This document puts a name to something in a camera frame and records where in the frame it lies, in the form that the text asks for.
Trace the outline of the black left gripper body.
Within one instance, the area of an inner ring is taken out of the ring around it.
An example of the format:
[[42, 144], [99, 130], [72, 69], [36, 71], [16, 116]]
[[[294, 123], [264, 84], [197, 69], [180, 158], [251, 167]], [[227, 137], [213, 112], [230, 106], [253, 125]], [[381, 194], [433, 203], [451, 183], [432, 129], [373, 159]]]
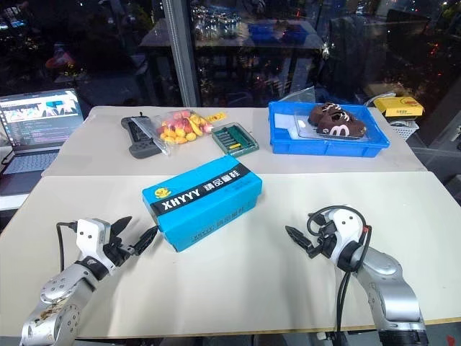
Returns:
[[122, 243], [118, 234], [109, 232], [109, 238], [102, 247], [104, 255], [115, 267], [121, 267], [130, 257], [135, 255], [134, 247]]

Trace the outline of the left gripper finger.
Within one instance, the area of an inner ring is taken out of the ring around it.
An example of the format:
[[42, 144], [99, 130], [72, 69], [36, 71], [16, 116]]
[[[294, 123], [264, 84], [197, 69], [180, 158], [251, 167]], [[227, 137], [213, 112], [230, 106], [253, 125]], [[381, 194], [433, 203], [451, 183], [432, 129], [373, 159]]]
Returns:
[[110, 243], [120, 243], [122, 239], [120, 238], [120, 234], [122, 231], [127, 227], [129, 222], [132, 220], [132, 216], [125, 216], [120, 218], [119, 220], [115, 221], [110, 227]]
[[133, 246], [134, 254], [141, 255], [144, 250], [150, 246], [153, 242], [156, 234], [158, 233], [158, 226], [154, 226], [147, 231], [145, 231], [137, 241], [137, 243]]

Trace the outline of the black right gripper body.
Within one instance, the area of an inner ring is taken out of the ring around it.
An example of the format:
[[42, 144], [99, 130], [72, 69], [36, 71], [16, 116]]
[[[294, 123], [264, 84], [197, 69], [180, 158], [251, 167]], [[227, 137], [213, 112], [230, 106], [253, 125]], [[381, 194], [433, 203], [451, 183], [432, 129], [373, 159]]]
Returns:
[[322, 249], [320, 254], [326, 258], [330, 258], [337, 243], [336, 226], [334, 222], [328, 222], [319, 228], [317, 242], [318, 247]]

